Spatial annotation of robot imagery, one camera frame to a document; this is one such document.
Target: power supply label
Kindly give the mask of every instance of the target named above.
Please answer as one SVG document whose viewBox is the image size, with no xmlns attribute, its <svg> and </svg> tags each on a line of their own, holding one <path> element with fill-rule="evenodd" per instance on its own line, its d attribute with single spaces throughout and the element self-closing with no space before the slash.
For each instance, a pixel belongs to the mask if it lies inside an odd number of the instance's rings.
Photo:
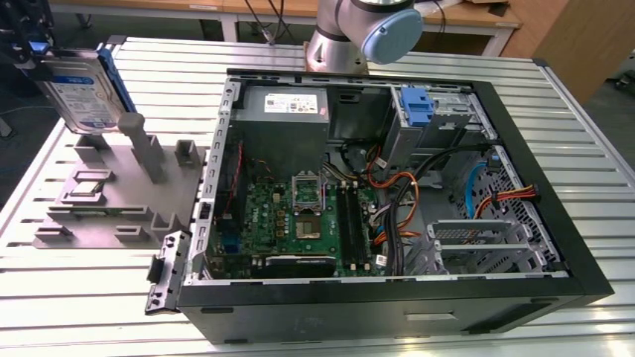
<svg viewBox="0 0 635 357">
<path fill-rule="evenodd" d="M 317 95 L 268 93 L 265 113 L 317 114 Z"/>
</svg>

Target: blue cable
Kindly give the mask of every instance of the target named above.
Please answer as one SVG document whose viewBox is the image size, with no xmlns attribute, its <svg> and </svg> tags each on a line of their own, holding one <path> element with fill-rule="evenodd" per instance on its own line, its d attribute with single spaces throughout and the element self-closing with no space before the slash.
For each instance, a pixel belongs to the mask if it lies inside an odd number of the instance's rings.
<svg viewBox="0 0 635 357">
<path fill-rule="evenodd" d="M 472 168 L 472 171 L 469 171 L 469 176 L 466 176 L 466 182 L 465 182 L 465 209 L 466 209 L 466 218 L 472 218 L 474 216 L 474 204 L 472 203 L 472 187 L 474 186 L 474 179 L 476 179 L 476 174 L 477 170 L 485 167 L 485 163 L 481 162 Z"/>
</svg>

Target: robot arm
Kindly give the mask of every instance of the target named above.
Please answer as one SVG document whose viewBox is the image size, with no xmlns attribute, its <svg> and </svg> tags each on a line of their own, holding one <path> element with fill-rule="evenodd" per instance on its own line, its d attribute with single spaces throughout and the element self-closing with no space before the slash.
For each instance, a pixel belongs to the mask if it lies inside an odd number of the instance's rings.
<svg viewBox="0 0 635 357">
<path fill-rule="evenodd" d="M 412 49 L 422 31 L 413 0 L 321 0 L 306 50 L 310 71 L 362 73 L 365 59 L 386 64 Z"/>
<path fill-rule="evenodd" d="M 51 25 L 46 0 L 0 1 L 0 63 L 34 69 L 35 52 L 53 45 Z"/>
</svg>

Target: sticker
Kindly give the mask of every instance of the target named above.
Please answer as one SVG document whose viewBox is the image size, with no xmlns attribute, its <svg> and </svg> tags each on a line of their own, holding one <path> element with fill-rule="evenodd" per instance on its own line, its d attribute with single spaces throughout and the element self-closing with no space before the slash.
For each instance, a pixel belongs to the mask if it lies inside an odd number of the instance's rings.
<svg viewBox="0 0 635 357">
<path fill-rule="evenodd" d="M 381 169 L 385 169 L 385 165 L 388 164 L 382 158 L 376 158 L 374 159 L 374 164 L 377 164 L 377 166 L 381 168 Z"/>
<path fill-rule="evenodd" d="M 209 6 L 209 5 L 189 5 L 190 9 L 198 9 L 198 10 L 217 10 L 218 8 L 216 6 Z"/>
<path fill-rule="evenodd" d="M 497 28 L 517 28 L 517 24 L 513 24 L 512 22 L 496 22 L 496 27 Z"/>
<path fill-rule="evenodd" d="M 317 95 L 268 93 L 265 113 L 317 114 Z"/>
<path fill-rule="evenodd" d="M 377 255 L 377 257 L 374 258 L 374 265 L 376 266 L 385 266 L 385 264 L 388 264 L 388 258 L 385 257 L 385 255 Z"/>
<path fill-rule="evenodd" d="M 90 78 L 82 78 L 82 84 L 69 83 L 70 77 L 62 77 L 61 83 L 50 83 L 65 109 L 70 112 L 71 119 L 90 128 L 113 128 L 117 121 L 113 120 L 111 114 L 107 111 L 105 101 L 98 97 L 102 96 L 91 85 Z"/>
<path fill-rule="evenodd" d="M 51 78 L 54 83 L 71 83 L 71 84 L 94 84 L 94 81 L 89 77 L 75 77 L 75 76 L 54 76 Z"/>
</svg>

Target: desk leg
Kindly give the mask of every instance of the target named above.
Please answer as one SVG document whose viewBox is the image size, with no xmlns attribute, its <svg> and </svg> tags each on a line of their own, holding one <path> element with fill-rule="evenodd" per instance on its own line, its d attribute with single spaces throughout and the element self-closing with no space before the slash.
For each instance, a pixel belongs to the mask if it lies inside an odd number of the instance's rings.
<svg viewBox="0 0 635 357">
<path fill-rule="evenodd" d="M 238 17 L 232 13 L 220 14 L 220 25 L 222 26 L 222 38 L 225 42 L 238 41 Z"/>
<path fill-rule="evenodd" d="M 509 37 L 512 36 L 512 28 L 498 28 L 494 35 L 486 42 L 485 50 L 482 50 L 481 56 L 498 57 L 505 48 Z"/>
<path fill-rule="evenodd" d="M 91 26 L 90 17 L 91 17 L 91 15 L 87 15 L 87 17 L 85 17 L 81 13 L 75 13 L 75 18 L 77 18 L 77 21 L 79 23 L 78 25 L 81 26 L 81 28 L 90 28 L 90 26 Z"/>
</svg>

